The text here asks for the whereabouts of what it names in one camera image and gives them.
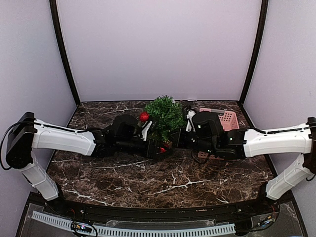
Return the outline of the small green christmas tree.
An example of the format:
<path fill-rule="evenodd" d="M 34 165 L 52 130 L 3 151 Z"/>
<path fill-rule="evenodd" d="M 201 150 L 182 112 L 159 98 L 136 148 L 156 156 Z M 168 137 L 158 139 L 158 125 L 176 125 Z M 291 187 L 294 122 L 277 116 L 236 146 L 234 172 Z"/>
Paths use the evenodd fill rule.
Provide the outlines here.
<path fill-rule="evenodd" d="M 172 96 L 159 96 L 145 106 L 144 109 L 157 122 L 152 138 L 162 143 L 171 141 L 170 134 L 186 126 L 182 105 Z"/>

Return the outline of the pink plastic basket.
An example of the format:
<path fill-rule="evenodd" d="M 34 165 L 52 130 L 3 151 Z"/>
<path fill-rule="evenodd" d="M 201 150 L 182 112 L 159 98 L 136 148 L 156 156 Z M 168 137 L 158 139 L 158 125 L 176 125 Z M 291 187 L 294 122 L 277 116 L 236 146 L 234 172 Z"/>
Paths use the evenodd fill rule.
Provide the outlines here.
<path fill-rule="evenodd" d="M 224 131 L 231 131 L 239 129 L 239 123 L 237 115 L 233 111 L 211 109 L 211 108 L 200 108 L 199 112 L 211 112 L 216 113 L 219 117 L 220 123 Z"/>

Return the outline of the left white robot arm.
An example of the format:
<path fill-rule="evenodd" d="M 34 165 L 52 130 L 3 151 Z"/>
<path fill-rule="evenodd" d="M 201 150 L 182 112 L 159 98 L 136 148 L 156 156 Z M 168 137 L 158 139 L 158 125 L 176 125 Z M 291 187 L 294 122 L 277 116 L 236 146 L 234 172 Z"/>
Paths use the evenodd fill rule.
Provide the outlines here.
<path fill-rule="evenodd" d="M 59 215 L 66 215 L 70 205 L 62 199 L 62 192 L 55 181 L 38 163 L 33 149 L 50 149 L 81 154 L 93 158 L 111 157 L 124 152 L 153 159 L 168 151 L 162 142 L 151 137 L 153 121 L 139 126 L 130 115 L 115 117 L 106 128 L 90 127 L 71 129 L 36 119 L 26 112 L 17 123 L 4 133 L 0 146 L 6 148 L 4 170 L 19 170 L 37 189 L 50 207 Z"/>

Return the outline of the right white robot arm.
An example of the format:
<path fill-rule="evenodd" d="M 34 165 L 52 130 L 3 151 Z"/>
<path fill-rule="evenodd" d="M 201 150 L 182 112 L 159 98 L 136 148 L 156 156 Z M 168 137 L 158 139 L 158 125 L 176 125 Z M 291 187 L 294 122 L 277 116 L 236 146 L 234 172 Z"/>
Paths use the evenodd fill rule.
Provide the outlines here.
<path fill-rule="evenodd" d="M 263 214 L 304 179 L 316 175 L 316 119 L 293 127 L 225 131 L 216 113 L 189 111 L 187 127 L 171 135 L 174 147 L 204 152 L 224 160 L 246 159 L 259 155 L 297 153 L 298 157 L 281 174 L 263 184 L 262 196 L 253 201 L 252 210 Z"/>

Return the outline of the right black frame pole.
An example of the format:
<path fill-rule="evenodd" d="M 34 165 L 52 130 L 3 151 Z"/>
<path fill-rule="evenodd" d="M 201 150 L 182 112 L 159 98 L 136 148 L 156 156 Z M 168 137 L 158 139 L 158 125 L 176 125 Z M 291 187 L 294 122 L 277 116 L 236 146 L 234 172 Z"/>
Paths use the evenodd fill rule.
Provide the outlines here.
<path fill-rule="evenodd" d="M 260 7 L 260 14 L 259 14 L 259 20 L 258 20 L 258 26 L 256 30 L 256 36 L 255 36 L 255 41 L 254 41 L 254 46 L 249 62 L 249 67 L 247 70 L 245 82 L 242 88 L 242 92 L 239 98 L 239 103 L 241 106 L 244 106 L 250 85 L 252 82 L 252 78 L 255 72 L 255 67 L 257 64 L 259 52 L 260 52 L 260 47 L 262 43 L 262 38 L 264 34 L 264 28 L 265 28 L 265 23 L 266 23 L 266 17 L 268 13 L 268 6 L 269 6 L 269 1 L 268 0 L 262 0 L 261 1 L 261 7 Z"/>

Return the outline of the black frame pole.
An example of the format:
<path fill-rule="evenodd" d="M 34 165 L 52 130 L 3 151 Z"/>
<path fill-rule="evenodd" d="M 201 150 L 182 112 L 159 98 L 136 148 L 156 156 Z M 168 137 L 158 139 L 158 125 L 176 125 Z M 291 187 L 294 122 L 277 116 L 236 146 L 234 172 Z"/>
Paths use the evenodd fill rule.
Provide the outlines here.
<path fill-rule="evenodd" d="M 256 30 L 256 36 L 255 36 L 255 41 L 254 41 L 254 46 L 249 62 L 249 67 L 247 70 L 245 82 L 242 88 L 242 92 L 239 98 L 239 103 L 241 106 L 244 106 L 250 85 L 252 82 L 252 78 L 255 72 L 255 67 L 257 64 L 259 52 L 260 52 L 260 47 L 262 43 L 262 38 L 264 34 L 264 28 L 265 28 L 265 23 L 266 23 L 266 17 L 268 13 L 268 6 L 269 6 L 269 1 L 268 0 L 262 0 L 261 1 L 261 7 L 260 7 L 260 14 L 259 14 L 259 20 L 258 20 L 258 26 Z"/>
<path fill-rule="evenodd" d="M 53 27 L 55 31 L 55 37 L 57 40 L 57 45 L 58 45 L 61 61 L 63 64 L 64 72 L 66 75 L 66 79 L 67 79 L 73 100 L 76 106 L 78 107 L 81 104 L 81 101 L 80 101 L 79 93 L 75 85 L 75 81 L 73 78 L 73 74 L 71 71 L 70 63 L 69 63 L 66 48 L 65 48 L 65 43 L 64 43 L 62 29 L 61 29 L 61 23 L 60 23 L 59 14 L 58 14 L 57 1 L 49 0 L 49 5 L 50 5 L 50 12 L 51 12 L 51 18 L 53 22 Z"/>

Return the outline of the left black frame pole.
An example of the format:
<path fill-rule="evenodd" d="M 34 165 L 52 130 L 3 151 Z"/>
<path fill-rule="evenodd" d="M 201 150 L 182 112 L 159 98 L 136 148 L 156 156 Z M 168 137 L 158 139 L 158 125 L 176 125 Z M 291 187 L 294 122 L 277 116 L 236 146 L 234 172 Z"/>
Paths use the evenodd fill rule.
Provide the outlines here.
<path fill-rule="evenodd" d="M 61 23 L 60 23 L 59 14 L 58 14 L 57 1 L 49 0 L 49 5 L 50 5 L 50 12 L 51 12 L 51 18 L 53 22 L 53 27 L 55 31 L 55 37 L 57 40 L 57 45 L 58 45 L 61 61 L 63 64 L 64 72 L 66 75 L 66 79 L 67 79 L 73 100 L 76 106 L 78 107 L 81 104 L 81 101 L 80 101 L 79 93 L 75 85 L 75 81 L 73 78 L 73 74 L 71 71 L 70 63 L 69 63 L 66 48 L 65 48 L 65 43 L 64 43 L 62 29 L 61 29 Z"/>

